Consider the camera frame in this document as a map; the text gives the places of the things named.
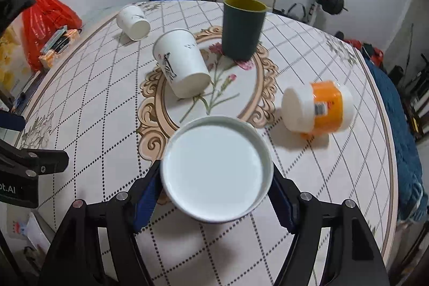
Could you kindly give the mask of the dark green plastic cup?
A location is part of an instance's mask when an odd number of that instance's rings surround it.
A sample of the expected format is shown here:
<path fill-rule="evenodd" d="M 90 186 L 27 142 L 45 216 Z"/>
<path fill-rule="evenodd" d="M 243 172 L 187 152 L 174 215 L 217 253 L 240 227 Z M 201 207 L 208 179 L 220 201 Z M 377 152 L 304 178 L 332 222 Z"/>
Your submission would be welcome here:
<path fill-rule="evenodd" d="M 225 0 L 223 7 L 223 53 L 234 61 L 247 62 L 259 43 L 267 6 L 257 0 Z"/>

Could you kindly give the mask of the plain white paper cup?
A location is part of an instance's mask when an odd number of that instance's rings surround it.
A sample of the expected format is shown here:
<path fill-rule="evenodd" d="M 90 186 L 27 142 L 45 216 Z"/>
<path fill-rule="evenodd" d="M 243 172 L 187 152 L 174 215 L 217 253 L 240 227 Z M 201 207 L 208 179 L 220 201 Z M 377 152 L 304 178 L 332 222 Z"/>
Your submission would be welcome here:
<path fill-rule="evenodd" d="M 133 41 L 140 41 L 150 33 L 150 22 L 137 5 L 129 4 L 119 11 L 116 23 Z"/>

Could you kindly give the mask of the yellow flower printed box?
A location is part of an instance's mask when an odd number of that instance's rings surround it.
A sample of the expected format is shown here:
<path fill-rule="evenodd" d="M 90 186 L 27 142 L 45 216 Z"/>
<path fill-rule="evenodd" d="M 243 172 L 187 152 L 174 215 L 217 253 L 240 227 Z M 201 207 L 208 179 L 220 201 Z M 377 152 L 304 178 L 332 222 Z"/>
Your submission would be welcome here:
<path fill-rule="evenodd" d="M 1 36 L 0 66 L 1 83 L 7 90 L 12 90 L 28 73 L 23 46 L 12 25 Z"/>

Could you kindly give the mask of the red ribbed paper cup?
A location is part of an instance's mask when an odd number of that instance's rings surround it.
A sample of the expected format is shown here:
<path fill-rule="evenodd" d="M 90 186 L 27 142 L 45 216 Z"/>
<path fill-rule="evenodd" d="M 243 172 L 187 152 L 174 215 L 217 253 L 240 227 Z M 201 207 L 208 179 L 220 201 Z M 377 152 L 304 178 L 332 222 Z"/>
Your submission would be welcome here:
<path fill-rule="evenodd" d="M 273 161 L 251 124 L 207 116 L 173 134 L 161 161 L 161 180 L 183 213 L 223 224 L 244 217 L 262 202 L 273 180 Z"/>

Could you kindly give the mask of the orange tissue pack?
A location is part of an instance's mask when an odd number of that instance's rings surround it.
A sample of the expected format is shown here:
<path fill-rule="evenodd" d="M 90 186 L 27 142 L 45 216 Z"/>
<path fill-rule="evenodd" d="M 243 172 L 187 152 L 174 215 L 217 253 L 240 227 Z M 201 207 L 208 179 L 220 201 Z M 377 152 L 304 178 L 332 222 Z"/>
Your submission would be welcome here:
<path fill-rule="evenodd" d="M 76 41 L 82 29 L 68 29 L 68 26 L 59 28 L 40 50 L 39 61 L 44 70 L 50 70 L 59 61 L 63 52 Z"/>

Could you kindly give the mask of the floral checked tablecloth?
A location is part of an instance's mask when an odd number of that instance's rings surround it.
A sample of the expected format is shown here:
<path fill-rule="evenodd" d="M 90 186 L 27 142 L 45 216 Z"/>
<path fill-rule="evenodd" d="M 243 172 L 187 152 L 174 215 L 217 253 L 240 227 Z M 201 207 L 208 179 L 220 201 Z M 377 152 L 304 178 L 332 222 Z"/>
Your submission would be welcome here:
<path fill-rule="evenodd" d="M 268 14 L 248 62 L 222 53 L 223 6 L 146 2 L 140 41 L 103 23 L 49 73 L 27 109 L 23 148 L 63 150 L 37 211 L 130 198 L 160 159 L 161 194 L 135 240 L 154 285 L 272 285 L 293 237 L 265 191 L 269 161 L 307 200 L 362 212 L 383 259 L 397 208 L 387 113 L 363 57 Z"/>

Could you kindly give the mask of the red plastic bag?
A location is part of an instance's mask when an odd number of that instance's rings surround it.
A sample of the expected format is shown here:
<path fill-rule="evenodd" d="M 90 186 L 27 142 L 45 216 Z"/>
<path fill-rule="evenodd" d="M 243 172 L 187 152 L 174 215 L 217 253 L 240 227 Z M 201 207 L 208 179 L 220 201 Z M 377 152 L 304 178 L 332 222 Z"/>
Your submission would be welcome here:
<path fill-rule="evenodd" d="M 82 27 L 82 19 L 59 0 L 36 0 L 23 13 L 26 58 L 32 71 L 40 71 L 39 56 L 44 45 L 62 26 L 68 29 Z"/>

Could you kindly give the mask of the orange and white jar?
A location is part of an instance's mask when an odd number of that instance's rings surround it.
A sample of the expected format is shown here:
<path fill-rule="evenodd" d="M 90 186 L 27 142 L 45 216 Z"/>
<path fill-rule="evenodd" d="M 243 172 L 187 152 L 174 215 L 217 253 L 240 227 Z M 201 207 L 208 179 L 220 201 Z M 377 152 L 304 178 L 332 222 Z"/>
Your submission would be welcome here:
<path fill-rule="evenodd" d="M 355 116 L 352 94 L 345 85 L 336 81 L 286 88 L 281 112 L 289 131 L 308 136 L 343 131 Z"/>

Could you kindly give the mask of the blue quilted blanket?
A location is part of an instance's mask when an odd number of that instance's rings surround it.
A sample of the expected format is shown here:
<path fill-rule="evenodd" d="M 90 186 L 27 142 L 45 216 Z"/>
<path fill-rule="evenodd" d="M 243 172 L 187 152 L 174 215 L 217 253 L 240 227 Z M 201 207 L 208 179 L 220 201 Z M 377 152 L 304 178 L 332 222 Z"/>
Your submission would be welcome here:
<path fill-rule="evenodd" d="M 372 61 L 365 60 L 382 97 L 395 146 L 398 171 L 398 219 L 421 221 L 428 210 L 428 194 L 417 146 L 406 122 L 400 95 L 387 75 Z"/>

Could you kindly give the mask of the white cup with black calligraphy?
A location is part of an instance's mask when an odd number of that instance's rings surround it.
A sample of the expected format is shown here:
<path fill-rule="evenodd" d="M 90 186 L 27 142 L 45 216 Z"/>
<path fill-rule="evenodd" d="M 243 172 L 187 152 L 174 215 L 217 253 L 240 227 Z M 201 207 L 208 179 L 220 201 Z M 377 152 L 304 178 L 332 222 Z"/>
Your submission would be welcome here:
<path fill-rule="evenodd" d="M 181 99 L 200 94 L 211 82 L 196 39 L 186 29 L 178 28 L 161 35 L 153 45 L 153 58 L 174 94 Z"/>

